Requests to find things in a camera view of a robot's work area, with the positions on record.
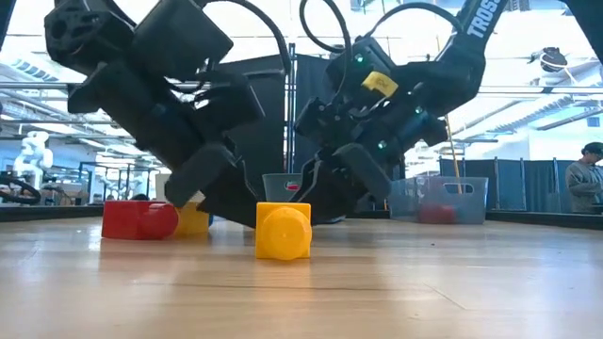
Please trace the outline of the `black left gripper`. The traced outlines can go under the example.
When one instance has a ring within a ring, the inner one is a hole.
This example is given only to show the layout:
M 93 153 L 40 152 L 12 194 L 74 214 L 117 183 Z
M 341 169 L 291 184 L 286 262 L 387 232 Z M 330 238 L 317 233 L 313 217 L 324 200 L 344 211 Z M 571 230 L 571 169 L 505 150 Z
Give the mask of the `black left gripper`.
M 165 196 L 174 206 L 183 207 L 202 191 L 199 211 L 254 228 L 257 195 L 247 180 L 245 163 L 234 164 L 230 152 L 234 142 L 225 133 L 261 120 L 263 108 L 240 73 L 210 71 L 194 78 L 218 84 L 200 95 L 207 101 L 200 108 L 180 101 L 159 75 L 126 63 L 101 63 L 70 91 L 68 111 L 104 110 L 136 140 L 139 149 L 177 168 L 164 185 Z

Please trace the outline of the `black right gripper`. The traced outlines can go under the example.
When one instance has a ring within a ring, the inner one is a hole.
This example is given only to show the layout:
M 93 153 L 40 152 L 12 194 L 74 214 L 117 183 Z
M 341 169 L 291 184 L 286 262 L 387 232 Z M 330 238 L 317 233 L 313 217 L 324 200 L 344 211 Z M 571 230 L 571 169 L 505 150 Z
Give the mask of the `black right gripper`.
M 291 198 L 311 205 L 312 223 L 335 223 L 353 214 L 368 192 L 385 200 L 390 179 L 377 162 L 397 160 L 420 140 L 434 146 L 448 139 L 445 121 L 402 101 L 384 101 L 358 118 L 347 105 L 315 98 L 297 118 L 296 133 L 323 155 L 337 150 L 338 157 L 314 157 L 302 166 L 301 187 Z

